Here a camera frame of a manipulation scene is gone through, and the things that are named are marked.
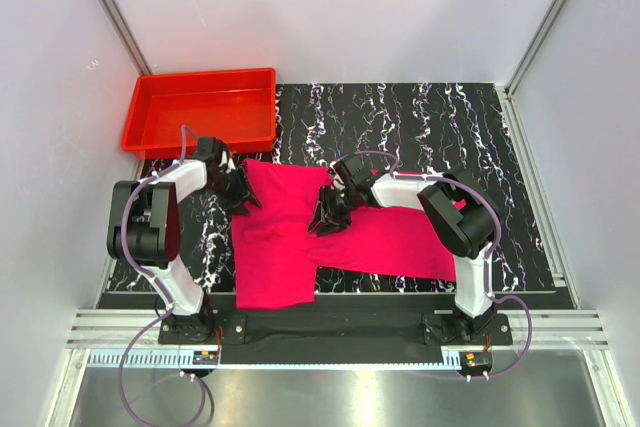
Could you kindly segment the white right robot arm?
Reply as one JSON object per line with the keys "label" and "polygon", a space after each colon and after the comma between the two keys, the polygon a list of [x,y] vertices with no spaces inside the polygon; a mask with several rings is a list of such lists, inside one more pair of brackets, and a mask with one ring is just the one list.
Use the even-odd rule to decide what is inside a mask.
{"label": "white right robot arm", "polygon": [[361,156],[356,152],[330,164],[331,183],[319,190],[308,231],[316,236],[344,231],[361,207],[423,211],[453,255],[457,285],[450,314],[423,318],[425,341],[489,344],[496,315],[491,263],[502,233],[495,203],[461,167],[435,175],[400,174],[394,166],[374,172]]}

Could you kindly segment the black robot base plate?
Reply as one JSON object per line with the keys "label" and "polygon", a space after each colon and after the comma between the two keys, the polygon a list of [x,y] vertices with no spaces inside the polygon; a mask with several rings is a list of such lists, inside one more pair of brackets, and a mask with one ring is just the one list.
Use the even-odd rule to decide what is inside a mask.
{"label": "black robot base plate", "polygon": [[321,294],[281,310],[239,310],[234,302],[207,297],[207,314],[164,322],[160,342],[221,344],[225,364],[277,366],[426,364],[449,349],[513,343],[506,315],[465,320],[451,294]]}

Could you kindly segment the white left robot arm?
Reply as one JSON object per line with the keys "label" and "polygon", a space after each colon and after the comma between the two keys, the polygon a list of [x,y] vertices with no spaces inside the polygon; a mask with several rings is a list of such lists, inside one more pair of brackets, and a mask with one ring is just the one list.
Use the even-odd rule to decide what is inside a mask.
{"label": "white left robot arm", "polygon": [[179,204],[203,189],[217,195],[231,215],[261,206],[227,144],[202,137],[192,155],[181,153],[161,172],[114,185],[106,238],[109,256],[144,277],[164,302],[159,318],[165,332],[196,343],[221,333],[210,299],[180,257]]}

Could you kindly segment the pink t shirt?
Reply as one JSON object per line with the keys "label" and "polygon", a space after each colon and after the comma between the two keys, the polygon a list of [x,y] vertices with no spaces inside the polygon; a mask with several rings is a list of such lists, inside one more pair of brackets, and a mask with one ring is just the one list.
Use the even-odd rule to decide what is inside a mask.
{"label": "pink t shirt", "polygon": [[329,182],[326,169],[254,159],[244,166],[261,205],[231,222],[238,308],[311,302],[321,267],[455,281],[453,256],[424,212],[363,207],[345,231],[318,237],[308,227],[319,190]]}

